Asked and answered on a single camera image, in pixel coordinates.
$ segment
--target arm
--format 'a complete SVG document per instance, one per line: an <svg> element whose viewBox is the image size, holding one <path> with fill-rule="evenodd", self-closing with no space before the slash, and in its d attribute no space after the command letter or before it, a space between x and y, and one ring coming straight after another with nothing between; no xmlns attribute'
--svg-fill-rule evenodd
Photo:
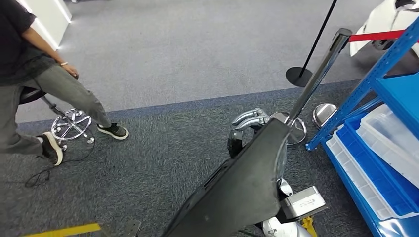
<svg viewBox="0 0 419 237"><path fill-rule="evenodd" d="M55 52L34 29L31 28L31 25L36 18L35 15L29 13L16 0L0 0L0 10L5 10L3 14L5 14L17 33L20 34L23 39L51 56L59 64L65 62L60 55ZM72 76L75 77L78 75L76 68L73 66L63 65L62 67Z"/></svg>
<svg viewBox="0 0 419 237"><path fill-rule="evenodd" d="M55 59L57 63L65 63L64 59L62 59L60 55L55 52L55 50L52 49L51 46L49 46L49 44L34 29L32 29L32 27L25 30L22 33L22 37L37 49L51 56L51 58Z"/></svg>

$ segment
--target carpet floor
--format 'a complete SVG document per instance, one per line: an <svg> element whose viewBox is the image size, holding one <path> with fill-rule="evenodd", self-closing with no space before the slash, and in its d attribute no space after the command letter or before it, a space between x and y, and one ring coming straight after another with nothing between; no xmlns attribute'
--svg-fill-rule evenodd
<svg viewBox="0 0 419 237"><path fill-rule="evenodd" d="M307 125L306 141L317 131L310 118L314 107L341 103L356 84L317 89L300 116ZM292 88L110 112L112 120L129 128L130 137L115 141L93 129L95 145L84 138L69 142L64 159L88 157L51 170L49 180L34 188L24 182L49 167L46 161L0 155L0 233L15 237L95 222L121 236L129 220L138 220L141 236L157 237L195 187L228 159L230 120L255 107L289 111L300 92ZM19 127L35 135L50 124ZM314 216L319 236L372 236L323 148L290 147L285 178L295 192L315 185L323 195L328 209Z"/></svg>
<svg viewBox="0 0 419 237"><path fill-rule="evenodd" d="M337 1L308 68L339 28L356 32L382 0ZM332 0L81 0L59 52L108 111L290 88ZM347 47L323 83L361 79L381 52ZM406 60L406 65L416 60ZM51 118L42 101L17 119Z"/></svg>

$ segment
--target yellow part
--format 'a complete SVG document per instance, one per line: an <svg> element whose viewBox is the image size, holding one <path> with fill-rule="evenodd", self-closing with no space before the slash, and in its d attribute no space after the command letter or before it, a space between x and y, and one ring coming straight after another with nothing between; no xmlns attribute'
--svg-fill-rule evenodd
<svg viewBox="0 0 419 237"><path fill-rule="evenodd" d="M98 224L88 224L84 226L76 226L65 228L56 231L48 231L40 234L28 235L26 237L65 237L65 236L73 236L78 234L84 234L89 232L99 231L100 226Z"/></svg>
<svg viewBox="0 0 419 237"><path fill-rule="evenodd" d="M311 218L311 216L302 220L302 226L309 232L311 236L317 237L316 230L313 227L313 218Z"/></svg>

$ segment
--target black stool seat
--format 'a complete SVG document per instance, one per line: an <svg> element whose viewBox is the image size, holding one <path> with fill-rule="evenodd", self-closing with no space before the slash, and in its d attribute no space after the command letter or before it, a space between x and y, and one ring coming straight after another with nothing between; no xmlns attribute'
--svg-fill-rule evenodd
<svg viewBox="0 0 419 237"><path fill-rule="evenodd" d="M46 93L41 90L30 87L24 87L22 93L20 94L19 104L23 105L26 103L30 103L32 101L38 100L39 98L45 95Z"/></svg>

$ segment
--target yellow floor line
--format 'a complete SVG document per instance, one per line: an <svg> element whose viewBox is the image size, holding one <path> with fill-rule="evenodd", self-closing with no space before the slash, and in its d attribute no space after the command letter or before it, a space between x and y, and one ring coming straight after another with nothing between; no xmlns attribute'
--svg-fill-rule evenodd
<svg viewBox="0 0 419 237"><path fill-rule="evenodd" d="M26 237L65 237L65 236L73 236L78 234L84 234L89 232L99 231L100 226L98 224L88 224L83 226L76 226L65 228L56 231L48 231L40 234L28 235Z"/></svg>

